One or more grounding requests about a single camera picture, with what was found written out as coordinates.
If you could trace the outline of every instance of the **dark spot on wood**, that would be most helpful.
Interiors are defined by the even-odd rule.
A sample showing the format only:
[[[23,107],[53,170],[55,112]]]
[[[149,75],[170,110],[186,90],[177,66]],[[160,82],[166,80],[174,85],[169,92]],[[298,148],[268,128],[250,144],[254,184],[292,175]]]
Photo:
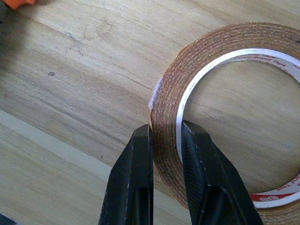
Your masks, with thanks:
[[[48,73],[48,76],[54,76],[55,75],[55,72],[49,72]]]

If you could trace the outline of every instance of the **white tape liner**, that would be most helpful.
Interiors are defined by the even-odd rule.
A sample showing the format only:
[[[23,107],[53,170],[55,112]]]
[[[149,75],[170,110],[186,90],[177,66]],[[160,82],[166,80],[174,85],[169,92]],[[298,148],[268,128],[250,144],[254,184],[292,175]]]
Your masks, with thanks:
[[[262,48],[248,48],[227,53],[213,60],[212,62],[207,64],[203,69],[201,69],[193,78],[191,83],[187,86],[187,89],[185,90],[179,104],[176,119],[176,142],[177,151],[181,161],[181,123],[183,118],[183,111],[192,90],[200,81],[200,79],[203,78],[204,75],[212,69],[228,62],[242,60],[253,60],[272,64],[285,71],[287,74],[293,76],[298,82],[300,82],[300,61],[282,52]],[[250,196],[255,207],[258,209],[282,206],[299,200],[300,174],[291,182],[278,189],[258,194],[250,194]]]

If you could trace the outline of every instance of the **peeled tape end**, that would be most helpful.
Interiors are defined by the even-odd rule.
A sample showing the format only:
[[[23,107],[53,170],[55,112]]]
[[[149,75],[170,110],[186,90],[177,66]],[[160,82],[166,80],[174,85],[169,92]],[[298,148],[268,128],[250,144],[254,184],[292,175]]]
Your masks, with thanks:
[[[162,80],[163,80],[163,78],[160,78],[159,81],[158,81],[158,83],[155,85],[155,88],[154,88],[154,91],[153,91],[153,95],[152,95],[152,97],[151,97],[151,99],[150,99],[150,101],[148,103],[148,108],[150,110],[153,109],[155,100],[157,99],[157,96],[160,94],[160,88],[162,86],[161,85]]]

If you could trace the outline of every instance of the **wood grain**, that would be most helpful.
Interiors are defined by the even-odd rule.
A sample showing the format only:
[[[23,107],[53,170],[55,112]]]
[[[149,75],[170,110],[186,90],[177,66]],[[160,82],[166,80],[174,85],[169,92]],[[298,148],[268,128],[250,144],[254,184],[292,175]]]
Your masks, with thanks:
[[[112,166],[133,130],[148,123],[152,90],[179,51],[213,29],[249,21],[300,29],[300,6],[39,0],[11,12],[1,31],[0,109]],[[224,65],[194,92],[186,119],[212,134],[250,191],[270,189],[299,169],[299,93],[269,66]],[[157,173],[155,187],[168,194]]]

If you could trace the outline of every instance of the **wooden surface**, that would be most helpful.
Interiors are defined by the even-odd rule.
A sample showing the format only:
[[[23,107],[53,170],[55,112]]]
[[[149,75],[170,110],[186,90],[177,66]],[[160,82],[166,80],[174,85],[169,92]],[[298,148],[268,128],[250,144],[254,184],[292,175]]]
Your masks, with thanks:
[[[249,21],[300,29],[300,6],[40,0],[11,12],[0,35],[0,109],[9,114],[0,115],[0,213],[24,225],[96,224],[106,181],[99,170],[148,122],[152,90],[178,52],[213,29]],[[5,116],[49,135],[32,140]],[[276,188],[300,169],[300,87],[269,65],[235,62],[210,72],[186,119],[210,132],[249,191]],[[155,187],[168,195],[157,174]],[[156,210],[157,224],[186,223],[188,214],[163,196],[170,203]]]

